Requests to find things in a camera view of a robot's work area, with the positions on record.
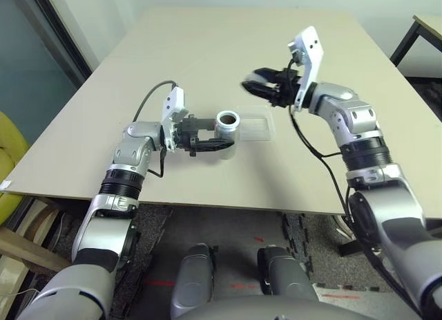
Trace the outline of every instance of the wooden board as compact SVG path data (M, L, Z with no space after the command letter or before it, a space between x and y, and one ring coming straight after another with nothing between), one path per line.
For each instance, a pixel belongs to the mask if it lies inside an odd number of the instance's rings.
M175 79L197 117L224 109L269 107L240 82L253 69L281 69L287 43L314 25L325 56L318 81L354 89L377 113L395 162L401 164L427 217L442 217L442 127L414 89L350 14L247 8L153 8L122 40L52 121L8 176L7 191L61 198L92 198L112 160L123 128L158 82ZM147 102L141 120L160 119L168 93ZM341 214L324 167L304 148L287 110L268 108L275 135L241 142L235 157L177 151L165 176L148 175L140 200ZM301 129L323 153L337 150L327 124L303 111ZM341 189L346 168L328 159ZM153 154L150 168L159 168Z
M442 16L414 15L413 19L442 40Z

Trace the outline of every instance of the floor mat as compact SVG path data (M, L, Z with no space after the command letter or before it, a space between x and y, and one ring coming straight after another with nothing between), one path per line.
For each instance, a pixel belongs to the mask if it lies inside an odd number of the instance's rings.
M261 247L288 247L282 215L274 211L177 208L152 253L131 320L168 319L175 278L183 256L197 243L215 251L213 300L262 294L256 255Z

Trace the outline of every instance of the table leg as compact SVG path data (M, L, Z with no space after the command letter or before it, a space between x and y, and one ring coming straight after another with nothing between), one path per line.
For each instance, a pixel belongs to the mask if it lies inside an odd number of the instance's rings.
M420 27L421 25L415 21L400 42L399 46L394 51L393 55L390 57L390 61L393 62L395 66L397 66L402 61L405 54L407 54L408 50L418 38L418 30Z
M361 244L358 241L351 241L343 245L339 245L340 256L351 256L362 252Z
M424 28L423 26L419 26L417 30L418 35L431 43L435 48L442 52L442 40L440 40L436 35L431 33L429 30Z

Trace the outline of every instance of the black metal frame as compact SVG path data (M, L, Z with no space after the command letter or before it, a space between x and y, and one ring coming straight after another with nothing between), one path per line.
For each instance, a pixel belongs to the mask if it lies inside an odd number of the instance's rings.
M71 59L74 61L76 67L78 67L84 78L87 79L90 75L92 75L92 70L73 41L69 32L66 30L66 27L59 18L57 11L52 6L50 0L35 0L35 2L40 7L51 28L54 30L60 42L63 44Z
M395 66L398 66L398 64L401 63L405 54L407 54L408 50L413 46L419 35L442 52L442 40L420 23L414 21L413 25L390 57L390 61L393 62Z

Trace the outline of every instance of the yellow chair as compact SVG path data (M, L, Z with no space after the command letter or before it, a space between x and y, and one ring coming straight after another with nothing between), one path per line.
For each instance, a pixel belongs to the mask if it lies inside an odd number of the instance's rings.
M14 169L29 144L14 123L0 111L0 182ZM17 208L23 196L0 192L0 224Z

